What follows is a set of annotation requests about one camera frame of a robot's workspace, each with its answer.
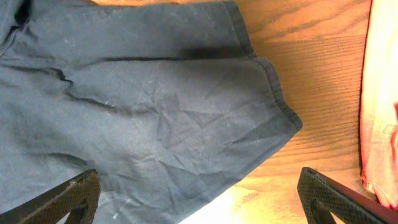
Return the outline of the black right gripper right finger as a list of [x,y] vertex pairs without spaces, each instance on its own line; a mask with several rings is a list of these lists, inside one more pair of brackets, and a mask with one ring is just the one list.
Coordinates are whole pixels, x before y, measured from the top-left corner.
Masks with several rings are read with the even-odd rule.
[[301,170],[297,191],[307,221],[311,224],[335,224],[335,217],[350,224],[397,224],[396,211],[309,167]]

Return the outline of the dark blue denim shorts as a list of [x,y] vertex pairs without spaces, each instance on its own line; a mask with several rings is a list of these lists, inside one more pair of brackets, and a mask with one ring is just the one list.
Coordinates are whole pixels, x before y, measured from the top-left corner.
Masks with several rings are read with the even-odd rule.
[[1,211],[95,169],[95,223],[179,223],[301,130],[233,1],[1,2]]

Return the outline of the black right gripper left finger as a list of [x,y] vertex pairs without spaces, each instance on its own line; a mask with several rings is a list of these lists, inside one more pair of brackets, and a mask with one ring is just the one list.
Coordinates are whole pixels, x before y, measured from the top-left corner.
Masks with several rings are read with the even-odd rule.
[[1,214],[1,223],[92,224],[101,193],[96,170],[89,169]]

